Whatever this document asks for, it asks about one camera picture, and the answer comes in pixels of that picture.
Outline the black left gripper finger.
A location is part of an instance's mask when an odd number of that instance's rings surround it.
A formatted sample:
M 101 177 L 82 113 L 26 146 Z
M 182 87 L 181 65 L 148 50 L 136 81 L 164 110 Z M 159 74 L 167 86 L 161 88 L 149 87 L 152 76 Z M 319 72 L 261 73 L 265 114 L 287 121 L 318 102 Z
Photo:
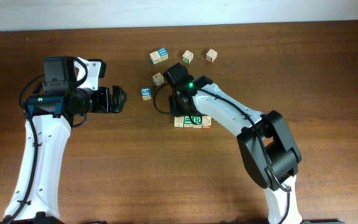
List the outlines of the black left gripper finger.
M 115 100 L 127 100 L 127 93 L 120 86 L 113 86 L 112 97 Z
M 126 102 L 126 99 L 123 99 L 123 100 L 113 99 L 113 101 L 112 101 L 112 112 L 113 113 L 120 113 L 123 110 L 125 102 Z

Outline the wooden letter M block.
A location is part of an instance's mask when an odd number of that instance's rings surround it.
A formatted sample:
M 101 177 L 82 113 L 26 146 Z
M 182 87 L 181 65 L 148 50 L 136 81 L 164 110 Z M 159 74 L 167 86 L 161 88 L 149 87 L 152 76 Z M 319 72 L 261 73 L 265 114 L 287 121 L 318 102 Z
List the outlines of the wooden letter M block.
M 174 127 L 183 128 L 184 127 L 184 116 L 176 116 L 174 118 Z

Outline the green letter B block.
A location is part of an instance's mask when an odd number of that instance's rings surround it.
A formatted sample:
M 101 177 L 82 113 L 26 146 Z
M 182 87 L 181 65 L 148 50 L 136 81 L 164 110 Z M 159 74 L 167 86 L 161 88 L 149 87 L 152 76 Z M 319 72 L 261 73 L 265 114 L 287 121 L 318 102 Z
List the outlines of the green letter B block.
M 192 127 L 193 127 L 193 123 L 191 122 L 189 116 L 185 116 L 185 117 L 184 117 L 183 127 L 184 127 L 184 128 L 192 128 Z

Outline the green letter R block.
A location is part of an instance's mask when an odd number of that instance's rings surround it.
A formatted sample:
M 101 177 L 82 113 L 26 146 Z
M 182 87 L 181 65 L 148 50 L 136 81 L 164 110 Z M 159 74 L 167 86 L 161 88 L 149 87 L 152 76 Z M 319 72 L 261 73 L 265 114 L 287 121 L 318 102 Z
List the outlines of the green letter R block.
M 202 125 L 203 125 L 202 117 L 193 116 L 192 120 L 193 120 L 193 128 L 202 128 Z

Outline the red sided wooden block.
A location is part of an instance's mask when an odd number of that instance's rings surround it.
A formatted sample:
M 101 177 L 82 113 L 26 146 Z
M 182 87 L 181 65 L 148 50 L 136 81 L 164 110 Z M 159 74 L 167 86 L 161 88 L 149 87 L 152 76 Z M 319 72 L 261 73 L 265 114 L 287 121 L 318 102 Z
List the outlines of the red sided wooden block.
M 202 117 L 202 128 L 210 128 L 212 125 L 212 118 L 210 116 Z

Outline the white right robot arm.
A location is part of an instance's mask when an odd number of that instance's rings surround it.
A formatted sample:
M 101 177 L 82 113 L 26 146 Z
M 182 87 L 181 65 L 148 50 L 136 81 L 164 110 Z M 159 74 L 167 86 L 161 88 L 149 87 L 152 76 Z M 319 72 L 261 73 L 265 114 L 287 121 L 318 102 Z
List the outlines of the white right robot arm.
M 264 190 L 269 223 L 301 223 L 295 182 L 302 156 L 283 116 L 246 107 L 180 63 L 163 75 L 173 90 L 172 115 L 209 116 L 236 137 L 246 172 Z

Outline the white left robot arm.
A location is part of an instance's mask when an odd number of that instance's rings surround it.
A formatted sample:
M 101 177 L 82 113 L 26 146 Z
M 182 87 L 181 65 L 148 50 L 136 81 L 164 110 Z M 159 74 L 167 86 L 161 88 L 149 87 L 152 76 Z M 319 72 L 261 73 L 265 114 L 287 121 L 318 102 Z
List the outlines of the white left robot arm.
M 19 95 L 25 118 L 21 168 L 3 223 L 60 223 L 58 186 L 63 154 L 71 131 L 88 114 L 120 113 L 127 95 L 120 86 L 103 87 L 106 63 L 81 57 L 46 57 L 44 72 Z

